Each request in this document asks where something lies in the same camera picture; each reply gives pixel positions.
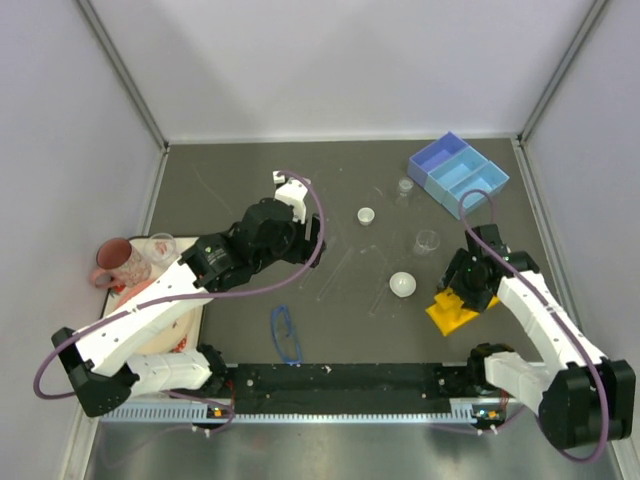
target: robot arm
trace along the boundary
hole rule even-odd
[[[538,266],[526,252],[511,252],[500,239],[496,225],[473,230],[520,271],[548,305],[543,306],[518,278],[467,235],[468,251],[458,250],[439,288],[451,288],[465,308],[478,312],[497,295],[520,322],[545,364],[544,369],[535,368],[506,345],[483,344],[471,352],[468,360],[471,382],[487,389],[503,389],[535,412],[542,431],[556,448],[597,442],[601,410],[595,387],[584,358],[552,317],[555,313],[584,348],[605,385],[609,440],[628,437],[635,394],[633,369],[624,360],[609,360],[584,337],[549,292]]]
[[[125,317],[60,353],[88,416],[108,413],[136,395],[176,388],[214,394],[222,386],[226,367],[213,347],[203,345],[162,355],[134,352],[184,313],[211,301],[208,294],[246,284],[278,260],[293,264],[308,261],[316,248],[320,224],[314,215],[307,239],[307,189],[299,181],[275,173],[273,179],[274,198],[250,206],[242,221],[229,230],[198,238],[154,283],[111,314],[128,312]],[[190,297],[155,302],[182,295]],[[147,302],[151,305],[138,308]],[[54,346],[75,333],[68,328],[59,330],[52,337]]]

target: gray countertop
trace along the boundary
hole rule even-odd
[[[511,180],[497,197],[497,221],[513,249],[526,250],[550,272],[509,140],[471,142]],[[273,195],[271,171],[287,168],[312,179],[327,210],[333,246],[317,271],[290,288],[260,298],[214,301],[207,307],[202,341],[227,362],[275,362],[269,333],[273,307],[287,303],[308,362],[462,361],[479,342],[506,342],[526,359],[538,358],[517,321],[498,306],[444,338],[424,313],[433,289],[455,250],[464,245],[462,226],[426,193],[415,192],[406,210],[392,199],[409,155],[424,141],[336,142],[172,147],[160,189],[152,232],[200,235],[227,229],[245,209]],[[377,212],[363,229],[355,212]],[[487,207],[471,215],[487,222]],[[437,230],[441,246],[432,257],[409,255],[415,231]],[[352,250],[324,288],[331,272]],[[290,274],[273,266],[247,288]],[[407,300],[377,288],[389,272],[406,269],[418,280]],[[497,437],[434,431],[425,425],[235,425],[209,440],[190,431],[158,435],[161,424],[101,424],[86,479],[616,479],[610,449],[595,465],[562,458],[538,430],[531,413]],[[98,455],[104,446],[116,469]],[[585,456],[589,449],[574,452]]]
[[[526,250],[551,279],[536,223],[509,140],[471,142],[511,176],[496,198],[503,240]],[[316,270],[268,295],[214,301],[206,307],[201,341],[228,362],[277,362],[269,317],[289,306],[306,362],[464,361],[482,342],[505,342],[527,360],[539,359],[513,316],[499,305],[448,337],[426,315],[435,286],[456,249],[465,246],[462,224],[426,192],[414,188],[408,207],[394,203],[408,157],[425,141],[263,143],[172,147],[151,226],[152,232],[200,235],[226,230],[246,208],[273,196],[271,172],[289,169],[313,182],[327,216],[329,245]],[[310,206],[313,202],[308,196]],[[376,218],[362,227],[356,212]],[[483,206],[470,215],[489,222]],[[426,259],[411,247],[421,229],[437,231],[440,247]],[[275,283],[299,266],[276,264],[246,288]],[[385,288],[396,271],[417,280],[407,299]]]

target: blue tray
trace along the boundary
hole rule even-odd
[[[506,173],[500,170],[493,162],[489,162],[450,188],[444,195],[442,206],[459,220],[458,203],[465,192],[480,189],[493,196],[502,190],[508,180],[509,176]],[[486,201],[487,198],[484,195],[472,193],[464,199],[463,207],[465,213],[475,210]]]
[[[471,173],[489,163],[484,156],[471,147],[450,158],[429,173],[424,189],[439,203],[444,201],[445,194],[467,178]]]
[[[409,177],[424,188],[429,172],[468,146],[467,142],[454,133],[447,133],[409,158]]]

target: pink mug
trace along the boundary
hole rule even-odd
[[[151,275],[151,264],[131,245],[126,238],[112,238],[98,250],[96,268],[89,282],[96,288],[112,288],[121,285],[133,287]],[[102,275],[111,275],[112,280],[98,284]]]

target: yellow block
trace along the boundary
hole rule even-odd
[[[460,328],[480,315],[473,310],[462,308],[464,302],[450,288],[438,293],[433,299],[436,303],[427,308],[426,311],[445,337],[456,328]],[[498,297],[494,296],[487,309],[497,305],[499,302]]]

